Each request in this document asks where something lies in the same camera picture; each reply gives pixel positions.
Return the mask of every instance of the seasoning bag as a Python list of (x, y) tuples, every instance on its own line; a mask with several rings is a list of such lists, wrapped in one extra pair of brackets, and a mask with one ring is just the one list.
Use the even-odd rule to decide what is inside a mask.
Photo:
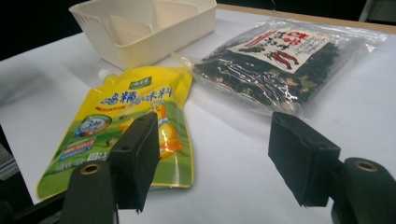
[(248, 110), (268, 116), (274, 111), (300, 115), (350, 59), (368, 54), (387, 36), (269, 20), (230, 39), (202, 60), (179, 60), (199, 83)]
[(84, 161), (105, 161), (129, 125), (147, 113), (157, 113), (160, 136), (152, 186), (190, 187), (193, 156), (184, 104), (191, 82), (183, 67), (149, 66), (110, 76), (90, 90), (37, 185), (38, 198), (65, 191), (73, 169)]

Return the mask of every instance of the yellow pouch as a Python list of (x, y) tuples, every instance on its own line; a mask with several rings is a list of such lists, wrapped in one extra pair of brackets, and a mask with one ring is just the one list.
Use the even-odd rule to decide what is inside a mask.
[(134, 119), (147, 113), (157, 113), (160, 136), (161, 160), (152, 186), (190, 187), (193, 156), (184, 104), (191, 82), (182, 67), (149, 66), (110, 76), (91, 89), (37, 185), (38, 198), (65, 191), (73, 169), (84, 161), (106, 160)]

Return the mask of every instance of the clear plastic bag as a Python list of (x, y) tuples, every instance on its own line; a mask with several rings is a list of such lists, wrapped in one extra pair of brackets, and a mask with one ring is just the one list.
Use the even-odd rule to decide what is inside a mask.
[(300, 116), (346, 63), (369, 54), (388, 36), (350, 27), (269, 20), (202, 60), (179, 60), (199, 83), (248, 110)]

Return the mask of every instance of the beige plastic tray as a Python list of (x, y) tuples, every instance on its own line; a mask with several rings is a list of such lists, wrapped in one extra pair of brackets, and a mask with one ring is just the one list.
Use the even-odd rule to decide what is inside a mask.
[(69, 8), (98, 54), (121, 69), (149, 65), (212, 32), (215, 0), (91, 0)]

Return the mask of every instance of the white tabletop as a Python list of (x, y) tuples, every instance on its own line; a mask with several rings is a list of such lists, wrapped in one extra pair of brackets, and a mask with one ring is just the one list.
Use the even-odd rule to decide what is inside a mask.
[[(217, 11), (216, 29), (182, 49), (204, 57), (268, 17)], [(342, 148), (396, 176), (396, 35), (353, 68), (342, 70), (306, 110), (309, 124)], [(171, 57), (158, 65), (179, 65)], [(0, 123), (35, 203), (35, 187), (88, 90), (102, 85), (100, 59), (84, 34), (0, 62)], [(325, 208), (297, 204), (267, 156), (270, 118), (210, 95), (193, 83), (185, 106), (195, 159), (190, 189), (148, 193), (142, 214), (120, 211), (120, 223), (332, 223)]]

